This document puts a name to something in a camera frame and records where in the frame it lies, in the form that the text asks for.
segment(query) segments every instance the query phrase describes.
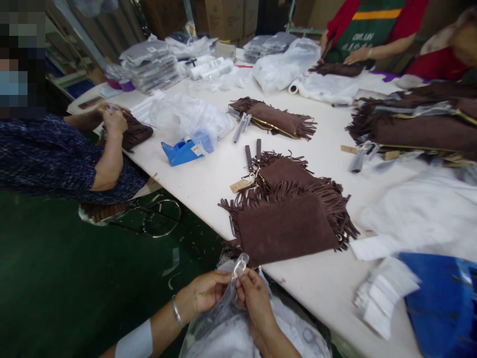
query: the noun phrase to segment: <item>red shirt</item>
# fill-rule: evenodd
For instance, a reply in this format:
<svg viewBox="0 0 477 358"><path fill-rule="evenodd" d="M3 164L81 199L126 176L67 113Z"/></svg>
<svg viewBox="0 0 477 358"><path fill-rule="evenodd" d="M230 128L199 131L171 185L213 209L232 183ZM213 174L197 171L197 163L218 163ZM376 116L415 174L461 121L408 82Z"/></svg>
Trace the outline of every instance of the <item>red shirt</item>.
<svg viewBox="0 0 477 358"><path fill-rule="evenodd" d="M406 73L416 75L424 80L460 80L469 68L460 62L452 48L431 52L415 59Z"/></svg>
<svg viewBox="0 0 477 358"><path fill-rule="evenodd" d="M422 17L429 0L406 0L399 17L396 19L394 28L389 35L388 43L400 38L409 37L421 28ZM334 19L328 23L328 40L334 38L332 46L338 41L347 29L354 14L358 10L359 0L346 0L341 6Z"/></svg>

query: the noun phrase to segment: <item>price tag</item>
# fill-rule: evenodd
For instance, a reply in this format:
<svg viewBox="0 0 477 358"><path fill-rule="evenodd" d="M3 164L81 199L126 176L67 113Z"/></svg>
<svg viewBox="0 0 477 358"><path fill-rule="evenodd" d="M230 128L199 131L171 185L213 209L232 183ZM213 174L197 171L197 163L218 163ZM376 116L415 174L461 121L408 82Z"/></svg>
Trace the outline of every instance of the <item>price tag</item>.
<svg viewBox="0 0 477 358"><path fill-rule="evenodd" d="M392 151L392 152L386 152L384 155L384 160L389 161L389 160L394 160L399 158L399 155L401 154L400 151Z"/></svg>
<svg viewBox="0 0 477 358"><path fill-rule="evenodd" d="M355 147L341 146L341 151L351 154L358 154L358 150Z"/></svg>
<svg viewBox="0 0 477 358"><path fill-rule="evenodd" d="M236 194L237 191L239 191L240 189L243 189L247 186L249 186L251 184L251 182L249 182L248 180L245 180L245 179L240 179L239 181L237 181L235 184L232 184L230 186L230 190L232 190L232 193Z"/></svg>

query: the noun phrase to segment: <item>green apron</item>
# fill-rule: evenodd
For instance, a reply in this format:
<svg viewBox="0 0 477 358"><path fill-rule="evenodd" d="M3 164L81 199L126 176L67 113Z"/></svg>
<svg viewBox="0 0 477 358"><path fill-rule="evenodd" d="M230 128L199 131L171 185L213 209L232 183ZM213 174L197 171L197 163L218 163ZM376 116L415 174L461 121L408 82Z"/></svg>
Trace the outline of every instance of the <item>green apron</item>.
<svg viewBox="0 0 477 358"><path fill-rule="evenodd" d="M343 63L352 51L362 47L381 46L386 43L405 0L368 0L359 5L350 24L328 51L326 63ZM374 60L364 64L367 69L374 66Z"/></svg>

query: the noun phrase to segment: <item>silver bracelet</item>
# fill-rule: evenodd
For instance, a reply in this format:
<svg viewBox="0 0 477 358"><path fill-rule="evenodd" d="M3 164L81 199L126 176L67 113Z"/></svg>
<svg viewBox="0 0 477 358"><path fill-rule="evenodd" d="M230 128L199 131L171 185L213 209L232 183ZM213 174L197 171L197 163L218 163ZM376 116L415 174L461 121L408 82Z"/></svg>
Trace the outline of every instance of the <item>silver bracelet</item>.
<svg viewBox="0 0 477 358"><path fill-rule="evenodd" d="M172 295L172 298L170 299L172 301L172 307L174 309L174 316L175 319L177 320L178 324L180 325L181 328L184 328L184 322L182 321L179 310L177 309L177 305L175 304L175 295Z"/></svg>

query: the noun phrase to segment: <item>white table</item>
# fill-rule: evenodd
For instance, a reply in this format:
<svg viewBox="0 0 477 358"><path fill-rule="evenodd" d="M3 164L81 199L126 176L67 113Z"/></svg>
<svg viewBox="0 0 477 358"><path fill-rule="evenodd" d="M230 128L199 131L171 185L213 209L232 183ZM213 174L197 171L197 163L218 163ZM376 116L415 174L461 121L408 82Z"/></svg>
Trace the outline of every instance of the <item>white table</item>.
<svg viewBox="0 0 477 358"><path fill-rule="evenodd" d="M379 78L369 75L369 83L379 83ZM398 90L393 84L384 84L390 91ZM188 91L187 84L181 82L169 89L168 93ZM91 89L68 108L78 114L77 105L97 96L98 87ZM340 145L354 146L354 142L344 127L351 122L348 108L332 108L325 103L304 99L282 91L265 97L260 86L252 80L246 89L226 92L192 92L223 111L231 100L250 96L264 100L278 109L288 109L291 113L308 114L318 122L318 129L312 140L290 139L282 135L267 134L255 126L250 126L237 144L232 142L233 131L219 142L218 149L204 157L177 167L171 167L163 152L157 131L151 139L135 148L131 159L154 177L164 188L192 210L199 218L211 226L220 236L231 240L229 215L217 206L221 198L234 198L229 186L244 176L247 171L244 146L250 145L252 155L257 138L262 139L262 150L305 156L309 169L315 176L331 177L344 187L344 193L352 195L347 209L351 219L360 229L359 216L362 208L377 202L386 190L403 182L427 165L422 161L412 161L393 166L387 173L371 175L363 171L359 175L348 171L352 154L342 152ZM136 91L113 97L110 102L132 108L146 97ZM381 159L376 158L373 164ZM370 233L361 230L362 236ZM350 345L367 357L412 358L421 357L414 333L402 301L397 305L392 320L392 338L389 342L378 337L356 315L353 300L357 287L366 279L371 267L376 263L355 259L351 250L335 253L333 250L264 266L266 272L280 283L302 305L311 311L330 329L338 333Z"/></svg>

